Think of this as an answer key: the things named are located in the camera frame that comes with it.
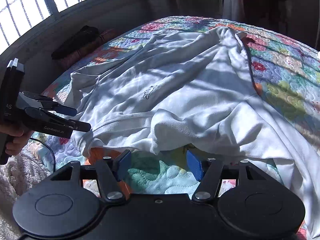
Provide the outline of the person left hand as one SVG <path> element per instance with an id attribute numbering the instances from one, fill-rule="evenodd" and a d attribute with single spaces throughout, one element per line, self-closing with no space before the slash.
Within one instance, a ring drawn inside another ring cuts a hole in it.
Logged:
<path id="1" fill-rule="evenodd" d="M 18 155 L 33 134 L 32 130 L 6 124 L 1 124 L 1 132 L 13 137 L 13 140 L 6 144 L 5 152 L 8 155 Z"/>

